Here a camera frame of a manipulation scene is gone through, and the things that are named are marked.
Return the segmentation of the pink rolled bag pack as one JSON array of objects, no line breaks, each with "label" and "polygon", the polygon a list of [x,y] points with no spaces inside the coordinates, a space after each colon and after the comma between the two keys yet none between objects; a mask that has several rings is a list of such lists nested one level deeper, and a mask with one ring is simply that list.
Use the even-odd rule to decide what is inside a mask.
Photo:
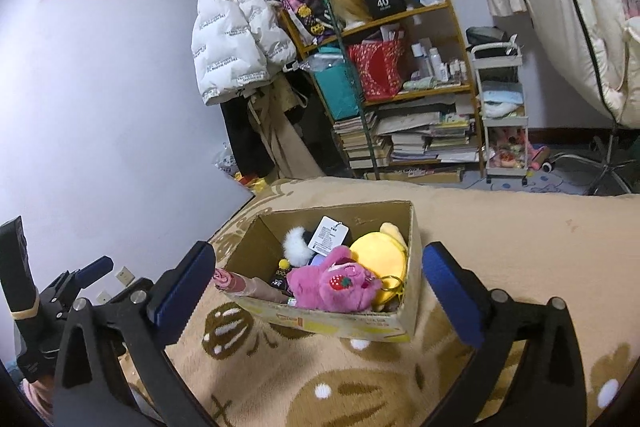
[{"label": "pink rolled bag pack", "polygon": [[270,303],[288,302],[288,296],[285,293],[257,277],[248,279],[238,273],[216,268],[213,282],[220,291],[224,291],[231,296],[250,297],[269,301]]}]

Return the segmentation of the white puffer jacket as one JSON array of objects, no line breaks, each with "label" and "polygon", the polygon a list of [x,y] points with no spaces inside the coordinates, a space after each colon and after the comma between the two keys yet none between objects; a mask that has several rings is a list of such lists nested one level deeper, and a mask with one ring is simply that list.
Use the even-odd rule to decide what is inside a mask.
[{"label": "white puffer jacket", "polygon": [[267,86],[296,57],[266,0],[198,0],[191,51],[206,105]]}]

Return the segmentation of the yellow plush toy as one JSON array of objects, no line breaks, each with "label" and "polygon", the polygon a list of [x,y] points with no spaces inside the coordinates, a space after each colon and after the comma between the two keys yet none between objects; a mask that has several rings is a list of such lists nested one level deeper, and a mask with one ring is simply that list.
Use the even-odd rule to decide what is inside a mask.
[{"label": "yellow plush toy", "polygon": [[383,222],[378,231],[358,237],[350,251],[354,260],[381,282],[381,288],[372,301],[372,309],[381,311],[386,303],[404,291],[409,258],[404,236],[396,225]]}]

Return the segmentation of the teal storage box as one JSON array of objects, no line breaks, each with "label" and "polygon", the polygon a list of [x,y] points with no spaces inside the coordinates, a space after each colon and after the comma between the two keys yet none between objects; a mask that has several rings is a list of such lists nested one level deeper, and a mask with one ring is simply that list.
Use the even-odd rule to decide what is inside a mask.
[{"label": "teal storage box", "polygon": [[314,72],[326,106],[334,120],[342,120],[358,115],[358,102],[347,78],[347,70],[341,50],[336,46],[322,46],[319,54],[337,56],[337,62],[321,72]]}]

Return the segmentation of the stack of books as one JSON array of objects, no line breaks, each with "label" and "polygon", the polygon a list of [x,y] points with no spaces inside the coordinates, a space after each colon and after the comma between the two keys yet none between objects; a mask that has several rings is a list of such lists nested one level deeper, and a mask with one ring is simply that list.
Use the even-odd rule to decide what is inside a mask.
[{"label": "stack of books", "polygon": [[333,129],[355,170],[480,160],[475,109],[462,94],[369,107],[361,116],[335,121]]}]

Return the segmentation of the wall socket lower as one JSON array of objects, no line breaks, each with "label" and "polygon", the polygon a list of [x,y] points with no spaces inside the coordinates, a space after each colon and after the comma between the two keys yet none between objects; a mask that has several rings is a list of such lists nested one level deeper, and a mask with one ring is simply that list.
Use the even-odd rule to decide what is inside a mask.
[{"label": "wall socket lower", "polygon": [[96,303],[98,305],[105,305],[112,299],[112,296],[107,291],[100,291],[96,296]]}]

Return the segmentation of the red gift bag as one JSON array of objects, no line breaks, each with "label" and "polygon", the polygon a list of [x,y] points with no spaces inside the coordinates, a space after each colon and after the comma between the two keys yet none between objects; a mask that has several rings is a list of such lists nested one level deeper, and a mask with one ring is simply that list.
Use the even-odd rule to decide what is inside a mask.
[{"label": "red gift bag", "polygon": [[349,46],[347,53],[355,65],[364,99],[384,101],[398,95],[402,86],[402,59],[405,45],[401,39],[362,42]]}]

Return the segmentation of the white rolling cart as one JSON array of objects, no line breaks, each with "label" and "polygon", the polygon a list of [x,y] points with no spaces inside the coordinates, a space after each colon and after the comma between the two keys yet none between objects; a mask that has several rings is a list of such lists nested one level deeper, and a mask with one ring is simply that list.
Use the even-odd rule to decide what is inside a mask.
[{"label": "white rolling cart", "polygon": [[472,46],[470,59],[480,104],[486,182],[512,178],[526,187],[530,143],[518,36]]}]

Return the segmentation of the wall socket upper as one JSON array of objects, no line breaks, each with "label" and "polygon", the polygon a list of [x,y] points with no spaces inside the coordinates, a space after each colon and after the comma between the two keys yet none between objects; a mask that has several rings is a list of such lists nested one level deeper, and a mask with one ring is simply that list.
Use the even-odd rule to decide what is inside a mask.
[{"label": "wall socket upper", "polygon": [[125,287],[129,286],[136,278],[134,273],[132,273],[127,267],[122,267],[122,269],[115,274],[115,277],[116,280]]}]

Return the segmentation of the cardboard box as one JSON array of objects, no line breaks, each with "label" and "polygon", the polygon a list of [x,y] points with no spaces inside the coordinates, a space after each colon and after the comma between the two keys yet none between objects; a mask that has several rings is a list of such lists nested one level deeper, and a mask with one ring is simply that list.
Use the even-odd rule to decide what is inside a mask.
[{"label": "cardboard box", "polygon": [[266,322],[404,343],[416,330],[421,245],[403,200],[280,210],[250,221],[217,277]]}]

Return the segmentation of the white fluffy plush keychain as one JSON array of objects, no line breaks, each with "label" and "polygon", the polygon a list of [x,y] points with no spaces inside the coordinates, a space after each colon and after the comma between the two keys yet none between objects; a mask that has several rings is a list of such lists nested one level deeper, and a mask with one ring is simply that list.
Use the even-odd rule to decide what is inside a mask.
[{"label": "white fluffy plush keychain", "polygon": [[320,265],[335,247],[345,244],[349,234],[349,228],[344,223],[326,216],[321,218],[314,231],[304,227],[288,230],[282,241],[283,257],[278,261],[269,285],[283,291],[285,295],[290,295],[291,291],[286,281],[288,273],[307,265]]}]

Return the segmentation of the pink plush toy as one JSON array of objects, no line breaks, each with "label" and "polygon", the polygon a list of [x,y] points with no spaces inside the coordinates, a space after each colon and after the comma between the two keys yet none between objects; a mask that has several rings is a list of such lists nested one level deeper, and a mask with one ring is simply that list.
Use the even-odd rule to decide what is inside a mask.
[{"label": "pink plush toy", "polygon": [[286,276],[297,308],[335,313],[371,309],[381,288],[378,278],[352,257],[346,246],[338,246],[320,265],[293,269]]}]

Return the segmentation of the wall socket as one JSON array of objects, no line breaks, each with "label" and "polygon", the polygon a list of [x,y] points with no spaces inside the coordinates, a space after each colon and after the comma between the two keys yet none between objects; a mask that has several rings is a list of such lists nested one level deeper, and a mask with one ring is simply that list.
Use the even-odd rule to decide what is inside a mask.
[{"label": "wall socket", "polygon": [[115,274],[115,277],[116,280],[125,287],[129,286],[136,278],[134,273],[132,273],[127,267],[122,267],[122,269]]},{"label": "wall socket", "polygon": [[96,303],[98,305],[105,305],[112,299],[112,296],[107,291],[100,291],[96,296]]}]

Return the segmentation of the wooden bookshelf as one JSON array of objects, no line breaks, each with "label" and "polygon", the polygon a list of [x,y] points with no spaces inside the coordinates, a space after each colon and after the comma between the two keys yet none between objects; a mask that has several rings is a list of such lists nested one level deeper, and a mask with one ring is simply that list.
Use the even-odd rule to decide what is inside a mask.
[{"label": "wooden bookshelf", "polygon": [[450,0],[280,0],[346,168],[369,179],[484,167]]}]

